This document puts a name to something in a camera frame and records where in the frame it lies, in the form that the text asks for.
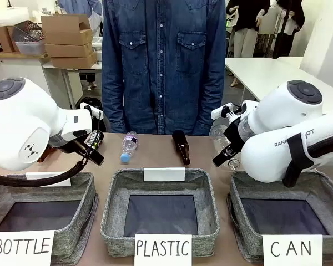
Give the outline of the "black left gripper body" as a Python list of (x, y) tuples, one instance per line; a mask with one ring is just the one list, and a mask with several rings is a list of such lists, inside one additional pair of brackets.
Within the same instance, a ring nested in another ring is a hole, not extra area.
[(78, 139), (69, 141), (65, 145), (58, 147), (58, 149), (66, 154), (76, 153), (82, 158), (95, 162), (93, 155), (94, 148), (84, 142), (80, 142)]

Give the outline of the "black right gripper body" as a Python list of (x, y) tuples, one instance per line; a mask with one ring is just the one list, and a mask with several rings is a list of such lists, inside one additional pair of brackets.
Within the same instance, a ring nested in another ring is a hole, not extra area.
[(225, 137), (230, 142), (225, 148), (226, 152), (240, 152), (244, 146), (245, 142), (242, 140), (238, 132), (239, 123), (240, 120), (234, 120), (224, 131)]

